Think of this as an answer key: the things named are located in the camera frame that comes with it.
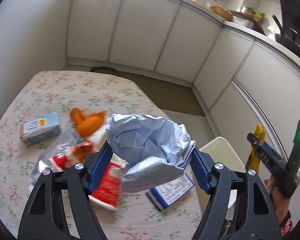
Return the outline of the right hand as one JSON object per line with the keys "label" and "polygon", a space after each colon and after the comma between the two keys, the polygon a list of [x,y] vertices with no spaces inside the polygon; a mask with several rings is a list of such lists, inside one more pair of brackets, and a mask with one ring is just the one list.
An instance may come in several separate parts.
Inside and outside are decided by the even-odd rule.
{"label": "right hand", "polygon": [[275,186],[275,178],[273,176],[264,180],[264,187],[273,199],[275,212],[280,224],[281,236],[284,238],[293,230],[293,223],[289,211],[290,199],[282,194],[278,186]]}

